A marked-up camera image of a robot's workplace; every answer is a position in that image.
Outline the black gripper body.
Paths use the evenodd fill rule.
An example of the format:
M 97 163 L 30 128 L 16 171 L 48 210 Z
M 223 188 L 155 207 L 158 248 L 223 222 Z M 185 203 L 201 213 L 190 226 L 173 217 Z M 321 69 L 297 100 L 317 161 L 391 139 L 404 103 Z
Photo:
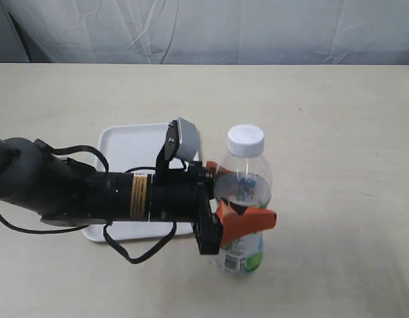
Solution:
M 156 159 L 152 178 L 149 217 L 162 222 L 190 223 L 201 255 L 217 255 L 223 226 L 211 212 L 213 182 L 201 161 L 176 157 L 177 125 L 169 125 L 166 141 Z

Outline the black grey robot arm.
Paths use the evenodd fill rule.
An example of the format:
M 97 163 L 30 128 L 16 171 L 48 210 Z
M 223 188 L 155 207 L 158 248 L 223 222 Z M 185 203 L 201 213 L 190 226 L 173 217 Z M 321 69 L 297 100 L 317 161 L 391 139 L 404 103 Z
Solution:
M 197 128 L 175 119 L 153 167 L 111 172 L 92 146 L 0 139 L 0 201 L 34 211 L 54 235 L 115 222 L 189 223 L 204 255 L 273 228 L 276 213 L 269 209 L 221 203 L 212 212 L 215 168 L 195 159 L 200 146 Z

